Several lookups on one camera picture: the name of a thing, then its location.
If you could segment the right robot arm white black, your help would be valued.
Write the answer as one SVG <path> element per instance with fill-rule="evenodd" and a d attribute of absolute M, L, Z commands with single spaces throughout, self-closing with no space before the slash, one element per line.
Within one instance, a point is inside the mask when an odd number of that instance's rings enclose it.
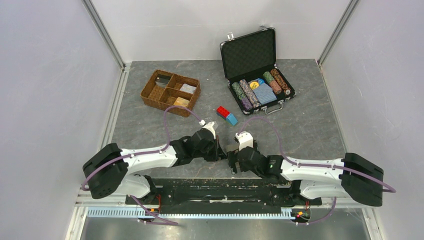
<path fill-rule="evenodd" d="M 359 204 L 383 204 L 384 170 L 362 156 L 348 152 L 330 160 L 283 158 L 245 147 L 227 152 L 228 165 L 236 174 L 252 172 L 274 183 L 290 182 L 289 199 L 295 204 L 317 198 L 351 198 Z"/>

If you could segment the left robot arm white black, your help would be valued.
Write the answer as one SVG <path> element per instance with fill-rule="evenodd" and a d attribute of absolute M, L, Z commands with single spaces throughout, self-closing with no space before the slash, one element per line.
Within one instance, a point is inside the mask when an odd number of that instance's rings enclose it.
<path fill-rule="evenodd" d="M 151 204 L 157 198 L 157 190 L 151 178 L 139 172 L 188 165 L 197 158 L 217 162 L 226 157 L 219 138 L 206 128 L 152 148 L 124 149 L 109 143 L 83 165 L 86 179 L 82 190 L 93 199 L 123 194 Z"/>

